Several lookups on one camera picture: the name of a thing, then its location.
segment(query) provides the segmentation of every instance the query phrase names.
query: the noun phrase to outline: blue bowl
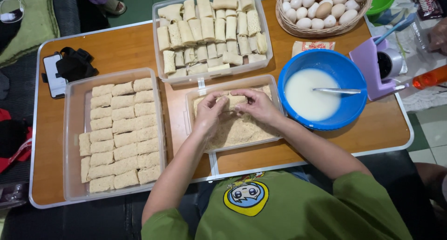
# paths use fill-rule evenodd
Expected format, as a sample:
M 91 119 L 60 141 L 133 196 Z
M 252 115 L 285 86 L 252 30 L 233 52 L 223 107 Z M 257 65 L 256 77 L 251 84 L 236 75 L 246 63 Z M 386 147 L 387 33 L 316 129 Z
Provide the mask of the blue bowl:
M 354 95 L 343 94 L 340 108 L 332 117 L 317 122 L 308 121 L 292 109 L 284 93 L 290 76 L 307 68 L 319 69 L 330 74 L 340 88 L 361 89 L 362 92 Z M 307 50 L 289 60 L 279 75 L 278 91 L 279 99 L 289 115 L 305 127 L 321 131 L 336 130 L 353 122 L 365 108 L 368 96 L 366 81 L 359 68 L 344 55 L 327 49 Z

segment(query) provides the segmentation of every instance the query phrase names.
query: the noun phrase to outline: wooden table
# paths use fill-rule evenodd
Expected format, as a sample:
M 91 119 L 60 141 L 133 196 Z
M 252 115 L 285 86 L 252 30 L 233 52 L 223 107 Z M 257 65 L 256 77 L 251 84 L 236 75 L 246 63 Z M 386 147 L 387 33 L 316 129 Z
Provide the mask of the wooden table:
M 293 42 L 304 39 L 293 37 L 282 30 L 276 20 L 275 3 L 276 0 L 262 1 L 274 52 L 269 65 L 264 69 L 206 81 L 206 85 L 261 74 L 271 74 L 278 79 L 282 67 L 291 58 Z M 335 50 L 347 55 L 370 37 L 365 21 L 361 20 L 344 35 L 318 40 L 335 41 Z M 45 72 L 42 58 L 66 46 L 82 48 L 92 54 L 92 65 L 100 74 L 141 67 L 150 67 L 156 71 L 151 21 L 59 38 L 42 44 L 36 74 L 30 176 L 30 201 L 37 208 L 71 203 L 65 201 L 63 191 L 64 99 L 53 100 L 47 84 L 43 83 L 40 77 L 40 74 Z M 185 94 L 197 89 L 198 85 L 171 86 L 161 80 L 159 84 L 170 162 L 186 139 L 183 117 L 183 111 L 186 109 Z M 360 117 L 347 127 L 332 132 L 315 133 L 355 156 L 405 149 L 413 140 L 413 130 L 402 110 L 399 96 L 391 95 L 376 102 L 368 102 Z M 300 164 L 305 162 L 299 153 L 284 140 L 279 140 L 218 152 L 215 155 L 204 154 L 193 178 L 194 181 L 213 180 Z

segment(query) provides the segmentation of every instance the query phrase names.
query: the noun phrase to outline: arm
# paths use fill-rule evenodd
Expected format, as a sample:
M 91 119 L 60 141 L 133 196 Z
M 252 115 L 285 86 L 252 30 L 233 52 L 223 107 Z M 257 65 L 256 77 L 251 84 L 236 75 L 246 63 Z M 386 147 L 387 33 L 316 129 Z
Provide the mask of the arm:
M 142 211 L 142 225 L 154 213 L 180 205 L 205 146 L 216 132 L 219 114 L 228 101 L 224 96 L 216 102 L 220 95 L 220 92 L 211 93 L 198 104 L 193 132 L 155 182 Z
M 288 143 L 332 180 L 354 171 L 372 176 L 365 165 L 350 153 L 284 117 L 265 93 L 239 89 L 231 94 L 247 96 L 249 103 L 238 104 L 238 111 L 248 112 L 260 122 L 275 128 Z

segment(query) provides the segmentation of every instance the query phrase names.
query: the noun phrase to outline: smartphone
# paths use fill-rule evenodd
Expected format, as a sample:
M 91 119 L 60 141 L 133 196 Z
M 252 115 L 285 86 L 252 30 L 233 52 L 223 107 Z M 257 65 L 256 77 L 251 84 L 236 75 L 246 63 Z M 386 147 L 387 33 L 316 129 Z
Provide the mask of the smartphone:
M 65 86 L 67 80 L 61 77 L 56 68 L 56 62 L 62 59 L 61 54 L 54 54 L 43 58 L 43 66 L 47 73 L 48 86 L 53 99 L 65 97 Z

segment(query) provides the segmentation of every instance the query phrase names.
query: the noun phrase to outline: white batter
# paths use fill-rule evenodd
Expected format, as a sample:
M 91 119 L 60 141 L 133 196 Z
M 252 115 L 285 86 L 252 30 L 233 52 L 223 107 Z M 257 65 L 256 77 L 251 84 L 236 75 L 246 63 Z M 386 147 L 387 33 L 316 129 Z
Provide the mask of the white batter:
M 339 93 L 313 91 L 313 88 L 340 88 L 332 76 L 317 69 L 303 69 L 286 82 L 286 99 L 299 116 L 322 121 L 337 112 L 342 101 Z

